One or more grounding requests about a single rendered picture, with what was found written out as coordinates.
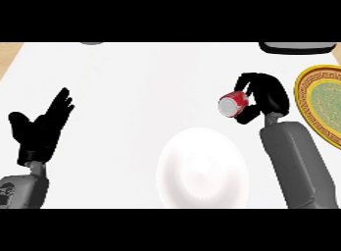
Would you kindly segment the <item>yellow and green ornate plate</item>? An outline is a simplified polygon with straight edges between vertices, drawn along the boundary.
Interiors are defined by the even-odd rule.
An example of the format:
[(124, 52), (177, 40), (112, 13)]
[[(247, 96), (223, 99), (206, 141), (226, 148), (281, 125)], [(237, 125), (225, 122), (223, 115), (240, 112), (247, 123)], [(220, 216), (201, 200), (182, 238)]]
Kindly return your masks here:
[(296, 101), (309, 126), (341, 149), (341, 67), (309, 67), (296, 80)]

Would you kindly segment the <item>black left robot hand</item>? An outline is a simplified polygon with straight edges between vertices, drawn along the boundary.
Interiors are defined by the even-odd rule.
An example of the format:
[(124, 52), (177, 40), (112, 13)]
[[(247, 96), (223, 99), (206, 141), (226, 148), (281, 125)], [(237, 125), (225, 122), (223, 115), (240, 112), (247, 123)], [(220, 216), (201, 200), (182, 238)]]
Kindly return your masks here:
[(61, 131), (67, 125), (75, 106), (70, 90), (64, 87), (44, 114), (34, 121), (21, 112), (9, 114), (12, 134), (21, 143), (18, 164), (25, 166), (33, 161), (49, 162), (55, 153)]

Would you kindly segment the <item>red can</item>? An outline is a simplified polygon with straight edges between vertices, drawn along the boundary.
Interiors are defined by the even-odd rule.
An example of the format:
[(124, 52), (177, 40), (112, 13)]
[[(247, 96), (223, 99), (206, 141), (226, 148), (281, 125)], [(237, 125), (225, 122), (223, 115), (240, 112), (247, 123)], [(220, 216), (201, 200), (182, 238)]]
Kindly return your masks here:
[(228, 117), (240, 115), (248, 105), (248, 97), (243, 91), (226, 94), (219, 100), (219, 111)]

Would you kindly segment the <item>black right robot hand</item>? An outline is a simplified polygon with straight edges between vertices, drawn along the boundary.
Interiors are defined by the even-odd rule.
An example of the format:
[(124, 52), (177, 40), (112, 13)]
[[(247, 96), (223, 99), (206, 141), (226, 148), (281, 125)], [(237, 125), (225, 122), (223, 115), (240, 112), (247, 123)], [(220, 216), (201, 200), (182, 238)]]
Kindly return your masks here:
[(279, 79), (269, 74), (244, 73), (238, 78), (235, 91), (253, 96), (256, 104), (248, 105), (235, 116), (240, 124), (247, 125), (260, 114), (290, 114), (290, 98)]

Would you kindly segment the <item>dark grey appliance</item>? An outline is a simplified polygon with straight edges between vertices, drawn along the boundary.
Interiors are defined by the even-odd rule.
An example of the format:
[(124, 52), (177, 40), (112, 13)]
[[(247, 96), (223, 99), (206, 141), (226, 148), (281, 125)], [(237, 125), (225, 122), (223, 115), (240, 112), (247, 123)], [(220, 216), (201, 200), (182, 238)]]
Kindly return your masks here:
[(330, 53), (336, 42), (260, 42), (260, 49), (271, 54), (311, 55)]

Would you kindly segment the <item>white plate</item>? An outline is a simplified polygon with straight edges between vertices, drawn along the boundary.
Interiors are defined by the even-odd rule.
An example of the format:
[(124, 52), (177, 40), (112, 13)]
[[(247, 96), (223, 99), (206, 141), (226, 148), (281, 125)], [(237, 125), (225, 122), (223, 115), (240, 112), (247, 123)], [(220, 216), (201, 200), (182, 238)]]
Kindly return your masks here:
[(167, 208), (238, 208), (247, 203), (248, 172), (241, 152), (216, 130), (189, 128), (169, 141), (157, 171)]

